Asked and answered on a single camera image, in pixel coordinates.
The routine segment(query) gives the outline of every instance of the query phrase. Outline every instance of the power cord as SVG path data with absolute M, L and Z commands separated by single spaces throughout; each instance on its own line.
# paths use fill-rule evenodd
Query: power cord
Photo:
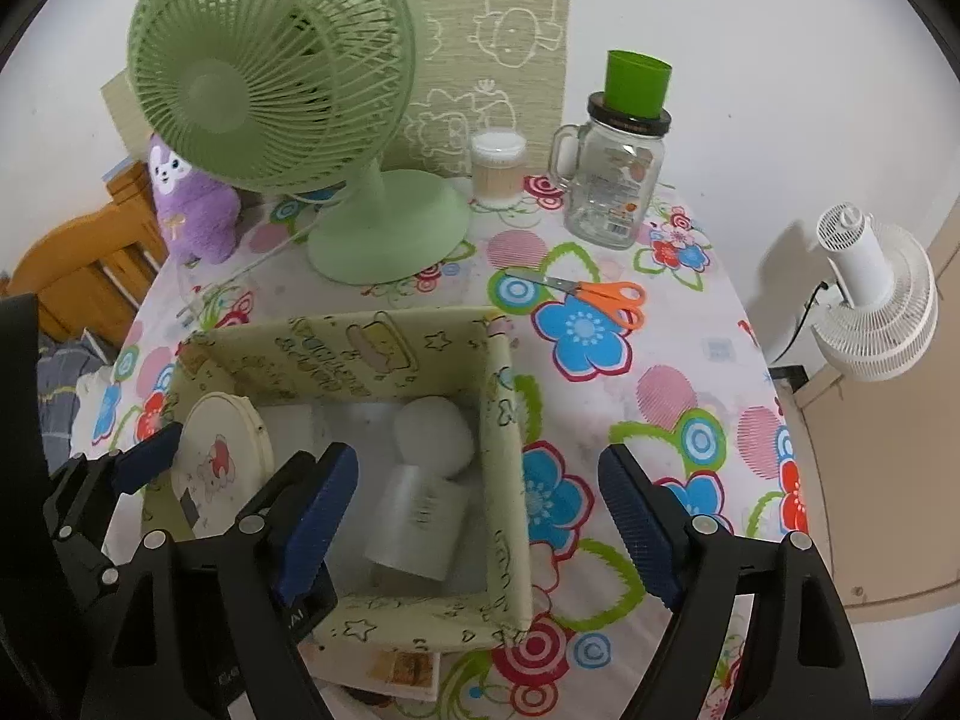
M 770 365 L 776 365 L 781 360 L 781 358 L 784 357 L 784 354 L 790 351 L 790 347 L 793 346 L 793 343 L 797 339 L 797 336 L 800 335 L 800 330 L 803 330 L 803 323 L 806 322 L 806 317 L 810 313 L 810 309 L 813 307 L 813 301 L 816 300 L 817 293 L 819 293 L 820 290 L 828 290 L 829 288 L 830 288 L 830 285 L 827 284 L 826 281 L 821 281 L 817 285 L 816 289 L 813 290 L 813 295 L 810 295 L 810 300 L 806 302 L 806 307 L 805 309 L 803 309 L 803 317 L 800 317 L 800 322 L 797 324 L 797 329 L 793 331 L 793 338 L 790 339 L 790 343 L 786 344 L 786 348 L 784 349 L 784 351 L 781 351 L 781 353 L 779 353 L 779 356 L 776 358 L 776 360 L 774 360 L 774 362 L 771 362 Z

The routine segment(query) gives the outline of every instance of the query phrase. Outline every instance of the fan base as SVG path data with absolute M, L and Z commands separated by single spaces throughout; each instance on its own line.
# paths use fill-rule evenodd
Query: fan base
M 382 284 L 437 264 L 464 240 L 467 199 L 422 170 L 389 170 L 362 182 L 323 211 L 309 234 L 307 256 L 323 276 L 344 284 Z

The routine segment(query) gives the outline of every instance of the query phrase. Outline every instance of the stuffed animal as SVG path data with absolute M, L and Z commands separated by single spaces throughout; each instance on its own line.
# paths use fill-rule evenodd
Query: stuffed animal
M 150 138 L 150 180 L 160 234 L 181 264 L 200 258 L 216 265 L 237 247 L 240 196 L 170 151 L 157 135 Z

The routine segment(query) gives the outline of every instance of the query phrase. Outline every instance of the storage box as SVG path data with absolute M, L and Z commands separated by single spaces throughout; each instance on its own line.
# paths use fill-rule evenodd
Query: storage box
M 257 405 L 475 396 L 488 524 L 487 592 L 439 598 L 344 595 L 315 637 L 380 649 L 449 652 L 519 642 L 532 617 L 522 442 L 509 340 L 488 308 L 328 314 L 195 333 L 181 348 L 164 407 L 184 421 L 211 391 Z M 145 531 L 193 538 L 169 477 L 150 485 Z

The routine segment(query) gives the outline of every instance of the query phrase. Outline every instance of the glass jar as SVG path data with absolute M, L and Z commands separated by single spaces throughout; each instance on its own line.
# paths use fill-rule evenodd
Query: glass jar
M 565 191 L 566 228 L 602 247 L 629 248 L 654 194 L 664 163 L 664 134 L 670 114 L 637 119 L 604 105 L 602 92 L 590 95 L 590 121 L 565 124 L 553 136 L 548 174 Z M 577 141 L 572 175 L 558 168 L 560 144 Z

